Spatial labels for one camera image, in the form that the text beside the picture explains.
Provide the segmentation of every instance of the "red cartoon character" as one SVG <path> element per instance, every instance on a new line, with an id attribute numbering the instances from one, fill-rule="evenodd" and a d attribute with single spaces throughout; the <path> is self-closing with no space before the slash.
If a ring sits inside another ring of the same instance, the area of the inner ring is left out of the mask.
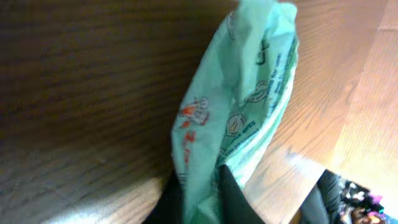
<path id="1" fill-rule="evenodd" d="M 200 101 L 196 100 L 182 108 L 179 112 L 180 116 L 187 118 L 182 123 L 180 128 L 187 128 L 191 125 L 192 121 L 199 125 L 205 125 L 209 119 L 209 111 L 206 109 L 209 107 L 209 101 L 203 97 Z"/>

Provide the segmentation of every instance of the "circular icon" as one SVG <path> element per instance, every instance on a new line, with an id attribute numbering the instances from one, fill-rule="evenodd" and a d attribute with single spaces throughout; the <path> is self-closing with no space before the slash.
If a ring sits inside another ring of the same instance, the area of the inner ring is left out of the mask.
<path id="1" fill-rule="evenodd" d="M 226 133 L 227 135 L 234 136 L 239 133 L 243 128 L 246 119 L 241 114 L 232 115 L 226 123 Z"/>

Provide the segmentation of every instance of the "candy wrapper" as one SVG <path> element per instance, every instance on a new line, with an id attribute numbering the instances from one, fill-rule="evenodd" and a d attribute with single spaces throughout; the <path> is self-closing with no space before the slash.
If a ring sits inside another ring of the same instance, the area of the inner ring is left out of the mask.
<path id="1" fill-rule="evenodd" d="M 184 223 L 220 223 L 218 167 L 243 189 L 289 101 L 299 41 L 296 7 L 245 0 L 206 50 L 172 128 Z"/>

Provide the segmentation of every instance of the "teal plastic packaging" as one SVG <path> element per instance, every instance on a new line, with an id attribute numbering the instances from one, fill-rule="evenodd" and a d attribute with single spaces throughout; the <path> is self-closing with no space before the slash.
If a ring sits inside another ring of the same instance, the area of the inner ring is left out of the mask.
<path id="1" fill-rule="evenodd" d="M 221 223 L 217 167 L 243 189 L 270 143 L 293 89 L 296 12 L 241 1 L 213 36 L 172 128 L 184 223 Z"/>

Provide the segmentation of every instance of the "wooden table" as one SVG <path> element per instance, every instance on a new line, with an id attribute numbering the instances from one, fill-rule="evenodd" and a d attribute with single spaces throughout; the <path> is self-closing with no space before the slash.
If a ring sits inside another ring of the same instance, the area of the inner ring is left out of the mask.
<path id="1" fill-rule="evenodd" d="M 396 127 L 386 125 L 397 121 L 396 91 L 389 91 L 396 68 L 373 75 L 381 56 L 396 60 L 377 50 L 397 47 L 396 1 L 389 1 L 390 14 L 386 0 L 297 4 L 301 47 L 292 100 L 244 191 L 271 223 L 291 218 L 323 170 L 301 155 L 375 189 L 397 186 Z M 0 3 L 0 223 L 143 220 L 172 169 L 169 130 L 180 100 L 235 5 Z M 376 175 L 386 167 L 387 178 Z M 266 202 L 281 202 L 282 194 L 271 196 L 297 184 L 295 203 L 272 213 Z"/>

